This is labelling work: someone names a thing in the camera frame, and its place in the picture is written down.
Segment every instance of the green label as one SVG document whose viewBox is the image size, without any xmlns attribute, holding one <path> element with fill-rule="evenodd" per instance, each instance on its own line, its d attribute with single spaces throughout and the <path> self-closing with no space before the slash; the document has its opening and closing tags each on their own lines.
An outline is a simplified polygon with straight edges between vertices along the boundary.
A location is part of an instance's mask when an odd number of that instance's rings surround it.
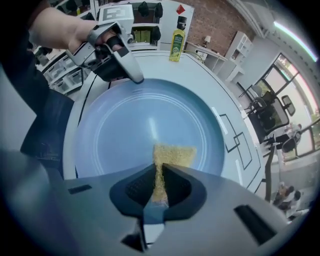
<svg viewBox="0 0 320 256">
<path fill-rule="evenodd" d="M 183 36 L 177 34 L 174 36 L 173 45 L 171 48 L 171 56 L 178 56 L 182 47 Z"/>
</svg>

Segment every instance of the desk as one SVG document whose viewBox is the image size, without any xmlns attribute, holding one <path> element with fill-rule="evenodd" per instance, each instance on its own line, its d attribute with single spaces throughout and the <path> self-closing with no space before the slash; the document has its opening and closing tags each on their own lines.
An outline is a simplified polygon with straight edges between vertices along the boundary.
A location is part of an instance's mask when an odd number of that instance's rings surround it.
<svg viewBox="0 0 320 256">
<path fill-rule="evenodd" d="M 207 56 L 205 58 L 204 65 L 206 65 L 216 75 L 219 73 L 225 61 L 227 60 L 219 53 L 216 53 L 208 48 L 196 45 L 188 41 L 186 45 L 186 50 L 197 54 L 199 54 L 200 52 L 201 55 L 202 53 L 206 54 Z"/>
</svg>

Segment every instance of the blue plate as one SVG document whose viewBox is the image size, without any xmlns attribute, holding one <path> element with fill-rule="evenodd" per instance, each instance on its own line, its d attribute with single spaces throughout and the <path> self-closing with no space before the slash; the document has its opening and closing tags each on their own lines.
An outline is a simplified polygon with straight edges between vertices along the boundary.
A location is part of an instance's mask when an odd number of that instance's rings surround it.
<svg viewBox="0 0 320 256">
<path fill-rule="evenodd" d="M 196 147 L 191 168 L 222 172 L 225 144 L 211 109 L 181 85 L 145 79 L 109 89 L 82 117 L 74 148 L 78 177 L 151 164 L 156 143 Z"/>
</svg>

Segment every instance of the green box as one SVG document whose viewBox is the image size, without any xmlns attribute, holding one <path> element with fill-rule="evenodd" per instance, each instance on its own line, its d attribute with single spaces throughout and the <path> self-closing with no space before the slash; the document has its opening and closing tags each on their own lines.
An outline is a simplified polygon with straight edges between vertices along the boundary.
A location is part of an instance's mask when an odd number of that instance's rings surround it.
<svg viewBox="0 0 320 256">
<path fill-rule="evenodd" d="M 150 30 L 143 30 L 141 31 L 141 42 L 143 43 L 150 43 Z"/>
<path fill-rule="evenodd" d="M 135 43 L 140 43 L 141 42 L 141 31 L 139 31 L 139 30 L 134 31 L 134 35 L 135 35 Z"/>
</svg>

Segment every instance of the white cabinet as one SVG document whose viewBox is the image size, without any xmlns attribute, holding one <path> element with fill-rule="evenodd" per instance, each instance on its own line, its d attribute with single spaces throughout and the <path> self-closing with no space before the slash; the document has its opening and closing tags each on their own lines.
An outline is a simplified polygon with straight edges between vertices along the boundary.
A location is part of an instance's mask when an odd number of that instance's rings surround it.
<svg viewBox="0 0 320 256">
<path fill-rule="evenodd" d="M 234 81 L 244 75 L 245 72 L 241 68 L 241 65 L 245 61 L 246 57 L 250 53 L 253 47 L 252 42 L 247 35 L 241 31 L 238 31 L 226 52 L 225 58 L 227 59 L 225 65 L 222 67 L 219 77 L 227 82 Z"/>
</svg>

